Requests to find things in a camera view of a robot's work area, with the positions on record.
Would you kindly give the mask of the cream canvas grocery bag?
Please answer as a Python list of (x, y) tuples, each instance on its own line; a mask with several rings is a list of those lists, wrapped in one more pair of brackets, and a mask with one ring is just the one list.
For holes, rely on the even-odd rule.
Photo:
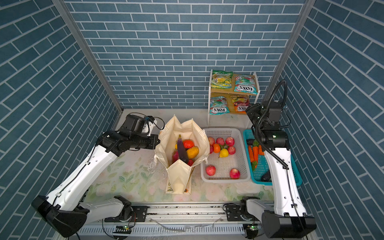
[[(199, 154), (190, 167), (178, 159), (172, 161), (172, 155), (179, 135), (182, 140), (192, 140), (199, 148)], [(168, 182), (166, 192), (168, 194), (189, 194), (190, 178), (195, 167), (206, 162), (210, 154), (210, 144), (208, 137), (203, 129), (193, 120), (181, 123), (176, 116), (173, 116), (159, 133), (160, 144), (155, 148), (154, 160), (160, 162), (166, 168)]]

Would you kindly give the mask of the red tomato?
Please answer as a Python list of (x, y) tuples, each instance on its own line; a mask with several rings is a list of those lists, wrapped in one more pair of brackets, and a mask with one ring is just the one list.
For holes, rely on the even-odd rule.
[(195, 146), (195, 143), (192, 140), (184, 140), (183, 141), (184, 148), (186, 150), (193, 148)]

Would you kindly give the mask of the teal Fox's candy bag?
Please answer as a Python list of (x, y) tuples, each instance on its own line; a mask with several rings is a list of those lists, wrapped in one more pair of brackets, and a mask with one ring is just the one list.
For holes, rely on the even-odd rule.
[(237, 75), (237, 76), (235, 76), (234, 91), (256, 95), (258, 93), (258, 90), (256, 87), (255, 76), (253, 76), (253, 75)]

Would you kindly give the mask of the purple eggplant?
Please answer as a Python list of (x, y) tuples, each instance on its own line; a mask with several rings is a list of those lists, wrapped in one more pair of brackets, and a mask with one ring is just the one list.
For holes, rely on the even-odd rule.
[(184, 143), (183, 143), (181, 135), (179, 135), (179, 137), (178, 137), (177, 146), (178, 146), (179, 159), (181, 161), (183, 161), (184, 163), (188, 164), (189, 157), (188, 157), (188, 154), (187, 154), (187, 150), (184, 147)]

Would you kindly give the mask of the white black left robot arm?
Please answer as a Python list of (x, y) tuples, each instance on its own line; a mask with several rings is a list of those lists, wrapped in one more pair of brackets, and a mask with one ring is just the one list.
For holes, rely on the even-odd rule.
[(99, 136), (80, 165), (48, 195), (37, 196), (32, 207), (64, 238), (77, 235), (84, 225), (106, 218), (131, 221), (132, 204), (122, 196), (90, 205), (83, 204), (82, 199), (100, 173), (121, 154), (156, 148), (160, 140), (152, 130), (158, 120), (141, 113), (128, 114), (117, 131), (106, 131)]

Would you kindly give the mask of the orange Fox's candy bag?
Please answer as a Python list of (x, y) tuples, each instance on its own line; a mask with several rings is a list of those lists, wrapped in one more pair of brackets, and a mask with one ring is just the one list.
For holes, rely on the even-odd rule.
[(231, 101), (233, 103), (235, 112), (245, 112), (250, 106), (250, 100), (247, 95), (232, 95)]

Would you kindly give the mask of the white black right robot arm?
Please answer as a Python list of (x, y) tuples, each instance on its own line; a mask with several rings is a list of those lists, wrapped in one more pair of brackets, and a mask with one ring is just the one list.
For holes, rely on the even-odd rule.
[(287, 134), (280, 128), (283, 104), (266, 106), (253, 104), (246, 109), (252, 122), (252, 132), (262, 146), (274, 190), (274, 206), (244, 197), (240, 202), (243, 215), (258, 220), (267, 238), (303, 239), (317, 228), (316, 220), (308, 216), (292, 169), (291, 146)]

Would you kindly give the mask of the pink dragon fruit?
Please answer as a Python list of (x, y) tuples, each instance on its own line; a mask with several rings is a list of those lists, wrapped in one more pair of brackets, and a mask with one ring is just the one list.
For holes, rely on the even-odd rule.
[(173, 163), (175, 163), (177, 160), (179, 159), (179, 153), (177, 150), (174, 151), (173, 155), (172, 155), (172, 161)]

